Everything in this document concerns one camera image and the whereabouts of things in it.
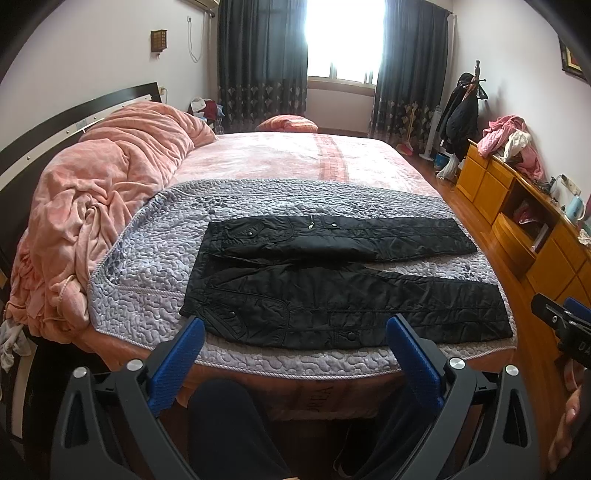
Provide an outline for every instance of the quilted bedspread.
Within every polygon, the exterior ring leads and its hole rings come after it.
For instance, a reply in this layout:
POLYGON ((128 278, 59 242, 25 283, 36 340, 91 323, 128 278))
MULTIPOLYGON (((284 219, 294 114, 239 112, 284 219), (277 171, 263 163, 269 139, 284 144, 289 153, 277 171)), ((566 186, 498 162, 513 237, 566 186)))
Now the quilted bedspread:
MULTIPOLYGON (((201 239, 212 221, 253 215, 340 215, 356 218, 455 218, 439 197, 312 180, 193 180, 157 193, 133 217, 87 287, 89 315, 98 332, 153 349, 170 340, 184 319, 178 311, 201 239)), ((480 249, 461 257, 370 265, 405 274, 499 284, 480 249)), ((517 335, 486 343, 440 345, 464 359, 515 348, 517 335)), ((392 373, 388 348, 288 351, 229 343, 210 334, 197 364, 283 378, 357 378, 392 373)))

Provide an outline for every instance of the window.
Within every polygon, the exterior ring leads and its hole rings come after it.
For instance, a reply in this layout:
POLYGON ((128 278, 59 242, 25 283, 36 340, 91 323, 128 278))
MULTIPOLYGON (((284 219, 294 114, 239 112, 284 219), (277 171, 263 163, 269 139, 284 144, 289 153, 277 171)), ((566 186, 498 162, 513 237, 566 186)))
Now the window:
POLYGON ((308 76, 376 83, 384 0, 308 0, 308 76))

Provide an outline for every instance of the blue gripper pad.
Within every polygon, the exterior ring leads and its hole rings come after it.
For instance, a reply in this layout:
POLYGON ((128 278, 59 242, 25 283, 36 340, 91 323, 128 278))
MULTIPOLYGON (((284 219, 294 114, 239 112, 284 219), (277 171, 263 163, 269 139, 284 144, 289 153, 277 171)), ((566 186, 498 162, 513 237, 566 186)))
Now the blue gripper pad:
POLYGON ((406 327, 392 317, 386 324, 386 339, 421 406, 437 414, 443 408, 441 378, 406 327))
POLYGON ((591 323, 591 310, 572 297, 564 301, 564 308, 585 322, 591 323))
POLYGON ((181 385, 205 341, 205 325, 195 318, 181 336, 173 340, 174 346, 152 376, 148 407, 154 416, 173 405, 181 385))

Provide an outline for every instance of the bed frame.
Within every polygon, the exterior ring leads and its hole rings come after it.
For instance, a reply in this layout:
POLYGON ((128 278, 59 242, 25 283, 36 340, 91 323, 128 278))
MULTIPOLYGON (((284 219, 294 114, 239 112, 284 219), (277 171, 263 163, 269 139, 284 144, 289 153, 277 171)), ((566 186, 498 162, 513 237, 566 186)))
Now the bed frame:
POLYGON ((0 301, 10 294, 10 272, 18 242, 29 220, 31 199, 49 161, 80 139, 92 125, 133 102, 160 102, 156 83, 103 95, 62 112, 17 138, 0 151, 0 301))

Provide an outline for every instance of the electrical outlet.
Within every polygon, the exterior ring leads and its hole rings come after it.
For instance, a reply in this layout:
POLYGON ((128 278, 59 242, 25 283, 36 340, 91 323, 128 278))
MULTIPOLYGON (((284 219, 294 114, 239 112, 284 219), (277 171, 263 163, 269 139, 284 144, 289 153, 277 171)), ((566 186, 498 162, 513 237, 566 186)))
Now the electrical outlet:
POLYGON ((564 186, 572 193, 573 195, 581 195, 581 189, 576 186, 575 182, 573 182, 570 178, 565 177, 562 175, 562 183, 564 186))

